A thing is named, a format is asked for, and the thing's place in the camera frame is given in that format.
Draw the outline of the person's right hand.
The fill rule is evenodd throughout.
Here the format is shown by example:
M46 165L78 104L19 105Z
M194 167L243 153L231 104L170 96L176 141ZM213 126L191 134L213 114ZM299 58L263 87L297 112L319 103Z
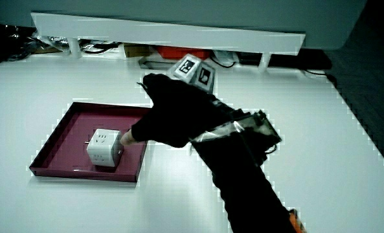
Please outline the person's right hand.
M165 74L147 74L139 84L153 107L123 134L123 146L154 140L182 148L198 135L245 115L213 94Z

